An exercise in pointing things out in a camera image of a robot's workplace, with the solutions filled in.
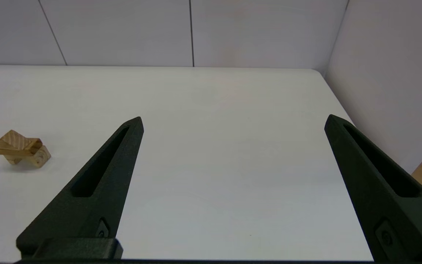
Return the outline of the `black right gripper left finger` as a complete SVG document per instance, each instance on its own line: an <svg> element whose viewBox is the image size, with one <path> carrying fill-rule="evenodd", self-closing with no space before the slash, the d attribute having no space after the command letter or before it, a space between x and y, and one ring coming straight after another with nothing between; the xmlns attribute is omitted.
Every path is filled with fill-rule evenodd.
<svg viewBox="0 0 422 264"><path fill-rule="evenodd" d="M123 123L17 237L23 260L120 259L116 239L144 127Z"/></svg>

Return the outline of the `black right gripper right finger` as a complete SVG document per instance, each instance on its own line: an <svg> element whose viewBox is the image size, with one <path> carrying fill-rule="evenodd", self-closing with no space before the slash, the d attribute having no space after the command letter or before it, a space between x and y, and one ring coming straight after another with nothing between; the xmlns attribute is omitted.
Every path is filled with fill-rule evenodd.
<svg viewBox="0 0 422 264"><path fill-rule="evenodd" d="M324 127L375 262L422 262L422 185L353 124Z"/></svg>

